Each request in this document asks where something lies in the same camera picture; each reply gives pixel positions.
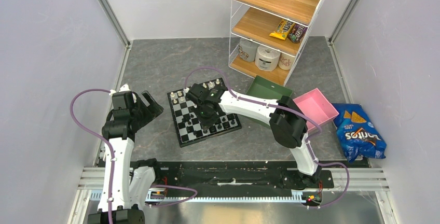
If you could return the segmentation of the black white chessboard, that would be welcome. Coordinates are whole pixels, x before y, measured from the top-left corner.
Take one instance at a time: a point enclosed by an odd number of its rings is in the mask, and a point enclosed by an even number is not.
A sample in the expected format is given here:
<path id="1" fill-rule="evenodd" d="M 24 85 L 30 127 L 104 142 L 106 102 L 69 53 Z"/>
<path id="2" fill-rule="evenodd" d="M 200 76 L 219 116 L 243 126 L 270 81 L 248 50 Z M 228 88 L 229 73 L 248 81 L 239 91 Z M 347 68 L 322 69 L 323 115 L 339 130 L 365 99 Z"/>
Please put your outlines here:
<path id="1" fill-rule="evenodd" d="M 210 128 L 203 128 L 194 104 L 186 99 L 186 91 L 179 89 L 167 93 L 172 118 L 180 147 L 189 146 L 207 138 L 219 136 L 242 128 L 237 114 L 224 113 Z"/>

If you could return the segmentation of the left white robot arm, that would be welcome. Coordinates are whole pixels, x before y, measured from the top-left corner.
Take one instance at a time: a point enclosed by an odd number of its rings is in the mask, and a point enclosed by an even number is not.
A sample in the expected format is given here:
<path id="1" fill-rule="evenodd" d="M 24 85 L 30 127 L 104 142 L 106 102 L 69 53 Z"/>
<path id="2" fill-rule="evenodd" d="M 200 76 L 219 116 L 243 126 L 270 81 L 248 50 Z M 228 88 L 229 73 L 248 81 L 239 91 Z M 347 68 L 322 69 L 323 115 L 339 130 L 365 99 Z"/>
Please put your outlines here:
<path id="1" fill-rule="evenodd" d="M 143 207 L 150 187 L 161 184 L 163 173 L 156 159 L 138 161 L 130 166 L 135 134 L 163 113 L 147 91 L 141 95 L 124 84 L 111 92 L 113 109 L 109 112 L 102 136 L 105 148 L 103 192 L 98 210 L 88 215 L 88 223 L 145 223 Z"/>

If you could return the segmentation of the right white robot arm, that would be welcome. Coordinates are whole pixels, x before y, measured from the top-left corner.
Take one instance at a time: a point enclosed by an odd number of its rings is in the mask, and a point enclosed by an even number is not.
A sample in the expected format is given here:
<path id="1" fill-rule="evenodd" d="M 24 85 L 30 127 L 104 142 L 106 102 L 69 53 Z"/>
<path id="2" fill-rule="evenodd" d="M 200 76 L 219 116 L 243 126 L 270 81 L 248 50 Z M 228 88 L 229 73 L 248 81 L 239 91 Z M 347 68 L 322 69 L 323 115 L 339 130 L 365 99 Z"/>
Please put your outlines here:
<path id="1" fill-rule="evenodd" d="M 192 101 L 195 115 L 203 129 L 213 126 L 220 114 L 243 115 L 270 126 L 274 139 L 288 148 L 296 163 L 299 180 L 305 187 L 320 181 L 322 167 L 312 148 L 307 145 L 310 118 L 306 117 L 288 96 L 261 99 L 238 93 L 222 85 L 212 88 L 193 84 L 184 89 L 187 100 Z"/>

